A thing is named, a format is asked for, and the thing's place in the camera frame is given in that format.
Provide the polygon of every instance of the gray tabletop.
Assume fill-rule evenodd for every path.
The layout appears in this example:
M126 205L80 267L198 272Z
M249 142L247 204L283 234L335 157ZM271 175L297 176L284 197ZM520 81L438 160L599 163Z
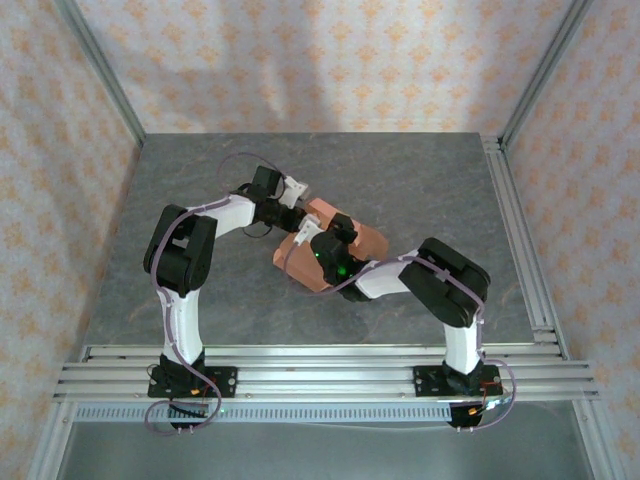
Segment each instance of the gray tabletop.
M480 137L476 134L149 135L89 325L87 343L163 342L159 301L142 259L166 204L200 205L250 181L250 151L275 162L318 196L376 227L389 254L437 237L481 265L492 284L486 342L526 342L532 334ZM251 227L257 235L261 225ZM241 231L216 240L200 294L205 344L444 343L441 324L410 294L366 304L305 289L272 264L285 237Z

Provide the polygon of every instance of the gray stone surface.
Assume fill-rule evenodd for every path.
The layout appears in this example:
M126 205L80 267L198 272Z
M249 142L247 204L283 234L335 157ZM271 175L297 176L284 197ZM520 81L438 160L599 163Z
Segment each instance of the gray stone surface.
M313 194L377 227L397 255L435 236L491 275L487 342L532 338L498 203L476 134L149 135L87 335L89 344L163 341L159 302L142 259L163 207L199 205L249 181L250 151ZM254 234L262 226L252 227ZM200 295L206 344L444 343L441 325L410 294L353 304L310 298L271 263L284 232L240 231L216 242Z

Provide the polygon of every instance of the wall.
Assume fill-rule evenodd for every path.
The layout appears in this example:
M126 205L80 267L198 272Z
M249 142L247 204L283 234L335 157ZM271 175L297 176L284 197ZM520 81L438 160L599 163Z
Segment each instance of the wall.
M28 471L137 157L53 2L0 3L0 477Z
M570 0L79 0L148 132L499 134Z
M638 2L593 3L511 161L571 351L594 360L629 478L638 478Z

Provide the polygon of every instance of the robotic arm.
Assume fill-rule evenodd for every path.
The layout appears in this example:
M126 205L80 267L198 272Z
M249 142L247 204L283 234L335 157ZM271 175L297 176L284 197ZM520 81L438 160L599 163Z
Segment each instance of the robotic arm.
M275 197L281 180L284 190ZM486 299L488 274L435 238L425 240L417 250L397 259L359 260L348 249L357 236L351 219L338 213L326 230L321 229L318 219L298 206L306 191L306 184L258 167L250 184L232 192L215 209L189 216L173 231L158 261L157 280L168 292L172 308L165 323L163 353L151 373L149 396L187 398L200 394L203 382L182 365L169 339L173 337L178 352L193 369L205 373L204 348L198 330L198 296L209 273L215 239L257 222L297 233L294 248L308 241L322 267L324 280L333 286L329 291L338 291L350 301L413 293L445 324L443 371L447 383L459 395L476 390L482 369L476 314ZM147 273L151 272L169 225L188 210L191 209L176 205L164 209L145 254ZM159 296L164 311L167 297ZM167 325L172 336L166 331Z

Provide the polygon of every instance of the patterned wallpaper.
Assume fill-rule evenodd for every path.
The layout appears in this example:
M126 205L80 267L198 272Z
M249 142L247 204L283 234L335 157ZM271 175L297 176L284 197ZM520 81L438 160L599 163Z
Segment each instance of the patterned wallpaper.
M79 0L145 129L499 134L570 0Z
M640 4L594 2L512 151L572 353L640 471Z
M29 469L135 143L50 0L0 2L0 478Z

